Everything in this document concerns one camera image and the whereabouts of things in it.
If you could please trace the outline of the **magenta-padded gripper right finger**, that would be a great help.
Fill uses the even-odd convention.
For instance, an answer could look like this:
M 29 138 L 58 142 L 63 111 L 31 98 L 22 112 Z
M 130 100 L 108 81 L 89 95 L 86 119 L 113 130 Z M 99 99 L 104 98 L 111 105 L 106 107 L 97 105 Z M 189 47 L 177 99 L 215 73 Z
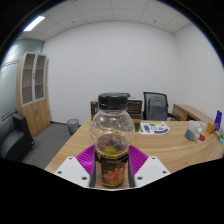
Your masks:
M 147 156 L 134 146 L 129 147 L 128 180 L 131 188 L 140 188 L 170 174 L 156 156 Z

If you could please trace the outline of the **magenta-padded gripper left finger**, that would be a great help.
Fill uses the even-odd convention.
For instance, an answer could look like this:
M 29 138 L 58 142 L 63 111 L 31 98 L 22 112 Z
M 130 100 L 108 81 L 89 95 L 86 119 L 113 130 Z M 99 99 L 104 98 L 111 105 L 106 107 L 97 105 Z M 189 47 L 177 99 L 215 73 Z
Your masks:
M 55 175 L 84 188 L 94 188 L 96 184 L 95 149 L 90 146 L 78 156 L 68 156 Z

